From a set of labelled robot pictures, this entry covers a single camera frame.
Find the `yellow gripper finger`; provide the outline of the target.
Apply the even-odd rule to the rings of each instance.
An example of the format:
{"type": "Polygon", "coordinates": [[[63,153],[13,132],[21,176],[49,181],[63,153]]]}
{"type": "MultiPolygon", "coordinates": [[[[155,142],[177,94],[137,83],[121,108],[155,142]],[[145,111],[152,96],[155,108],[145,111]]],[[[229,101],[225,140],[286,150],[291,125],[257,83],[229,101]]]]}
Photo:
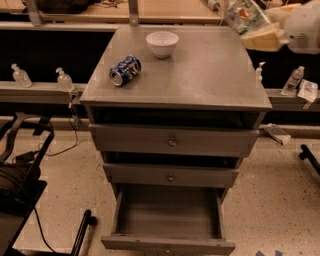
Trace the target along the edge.
{"type": "Polygon", "coordinates": [[[240,39],[246,49],[264,52],[277,52],[289,43],[284,31],[281,29],[256,31],[242,35],[240,39]]]}
{"type": "Polygon", "coordinates": [[[265,11],[272,23],[283,23],[291,14],[301,7],[300,3],[269,8],[265,11]]]}

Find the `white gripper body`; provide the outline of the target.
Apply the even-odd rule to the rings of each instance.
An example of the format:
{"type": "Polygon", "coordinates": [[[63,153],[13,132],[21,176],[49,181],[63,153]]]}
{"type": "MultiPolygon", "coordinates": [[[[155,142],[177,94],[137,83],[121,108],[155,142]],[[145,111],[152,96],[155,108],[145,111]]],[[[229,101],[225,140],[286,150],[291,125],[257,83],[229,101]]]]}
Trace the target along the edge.
{"type": "Polygon", "coordinates": [[[319,54],[319,29],[320,6],[302,5],[285,21],[288,48],[298,54],[319,54]]]}

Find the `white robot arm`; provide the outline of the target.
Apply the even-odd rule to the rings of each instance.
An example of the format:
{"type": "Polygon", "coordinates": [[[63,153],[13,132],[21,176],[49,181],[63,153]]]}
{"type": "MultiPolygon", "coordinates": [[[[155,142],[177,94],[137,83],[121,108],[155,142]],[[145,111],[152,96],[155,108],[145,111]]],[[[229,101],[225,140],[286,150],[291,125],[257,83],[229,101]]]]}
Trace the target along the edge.
{"type": "Polygon", "coordinates": [[[287,46],[297,54],[320,53],[320,0],[266,11],[271,24],[241,36],[246,49],[277,52],[287,46]]]}

